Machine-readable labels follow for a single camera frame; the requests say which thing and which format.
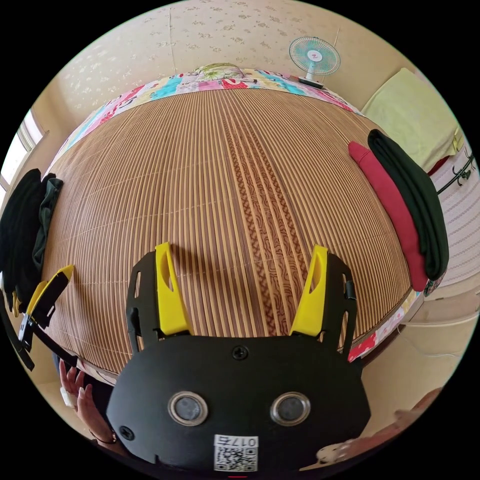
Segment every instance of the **red folded cloth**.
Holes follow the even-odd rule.
[[[371,150],[351,141],[348,153],[361,168],[390,217],[410,271],[411,286],[416,292],[422,292],[429,280],[425,273],[425,257],[420,253],[419,235],[399,189]]]

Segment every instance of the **dark green folded cloth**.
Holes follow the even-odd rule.
[[[447,270],[449,242],[434,184],[427,173],[381,131],[375,129],[369,133],[368,146],[395,183],[411,214],[428,278],[438,280]]]
[[[64,182],[59,178],[50,178],[46,183],[46,193],[40,204],[38,219],[40,228],[36,235],[35,245],[33,246],[32,260],[39,272],[44,265],[45,247],[47,246],[47,236],[49,234],[50,221],[54,213],[57,199],[60,195]]]

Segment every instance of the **colorful quilt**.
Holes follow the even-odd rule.
[[[363,116],[363,114],[353,105],[326,88],[319,90],[289,80],[281,73],[277,72],[255,70],[251,68],[245,68],[242,71],[245,75],[244,78],[228,78],[209,81],[198,81],[198,75],[194,72],[179,73],[177,75],[162,78],[161,80],[151,81],[145,85],[137,86],[126,93],[122,93],[118,97],[110,100],[97,110],[93,111],[89,117],[71,133],[53,159],[52,165],[78,141],[101,124],[113,118],[115,115],[153,100],[163,99],[172,95],[188,94],[191,92],[229,89],[276,90],[319,99],[337,105],[349,112]]]
[[[374,333],[372,333],[372,335],[350,350],[348,360],[353,362],[355,359],[365,355],[370,350],[375,348],[380,342],[385,340],[400,325],[400,322],[419,296],[419,291],[412,290],[408,297],[403,301],[400,308],[388,320],[386,320]]]

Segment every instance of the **bed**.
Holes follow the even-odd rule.
[[[196,335],[287,335],[314,244],[353,273],[351,361],[419,297],[392,223],[348,154],[376,125],[329,90],[244,72],[203,84],[178,74],[120,95],[50,166],[64,186],[43,277],[70,263],[75,273],[47,333],[103,381],[115,383],[131,357],[131,269],[165,241]]]

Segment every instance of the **bracelet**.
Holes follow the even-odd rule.
[[[105,445],[113,445],[113,444],[116,444],[117,443],[117,435],[116,433],[112,430],[111,431],[111,435],[112,435],[112,441],[103,441],[103,440],[100,440],[100,438],[98,438],[90,429],[88,430],[92,437],[94,439],[97,440],[97,442],[100,442],[101,444],[105,444]]]

